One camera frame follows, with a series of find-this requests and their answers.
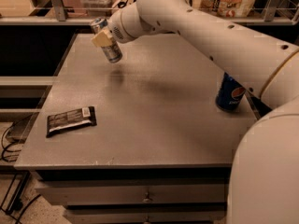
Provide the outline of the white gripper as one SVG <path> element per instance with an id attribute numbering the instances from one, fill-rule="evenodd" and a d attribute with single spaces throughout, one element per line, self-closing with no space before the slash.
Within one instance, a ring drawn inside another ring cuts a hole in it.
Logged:
<path id="1" fill-rule="evenodd" d="M 108 29 L 102 29 L 93 38 L 92 42 L 96 47 L 109 47 L 115 42 L 114 38 L 120 43 L 134 41 L 135 38 L 129 35 L 122 24 L 121 11 L 117 11 L 107 21 Z"/>

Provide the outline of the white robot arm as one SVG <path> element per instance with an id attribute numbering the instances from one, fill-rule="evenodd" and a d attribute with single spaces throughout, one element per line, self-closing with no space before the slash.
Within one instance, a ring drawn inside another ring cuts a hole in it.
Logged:
<path id="1" fill-rule="evenodd" d="M 190 7 L 135 0 L 93 37 L 97 47 L 174 32 L 271 107 L 244 135 L 231 171 L 227 224 L 299 224 L 297 46 Z"/>

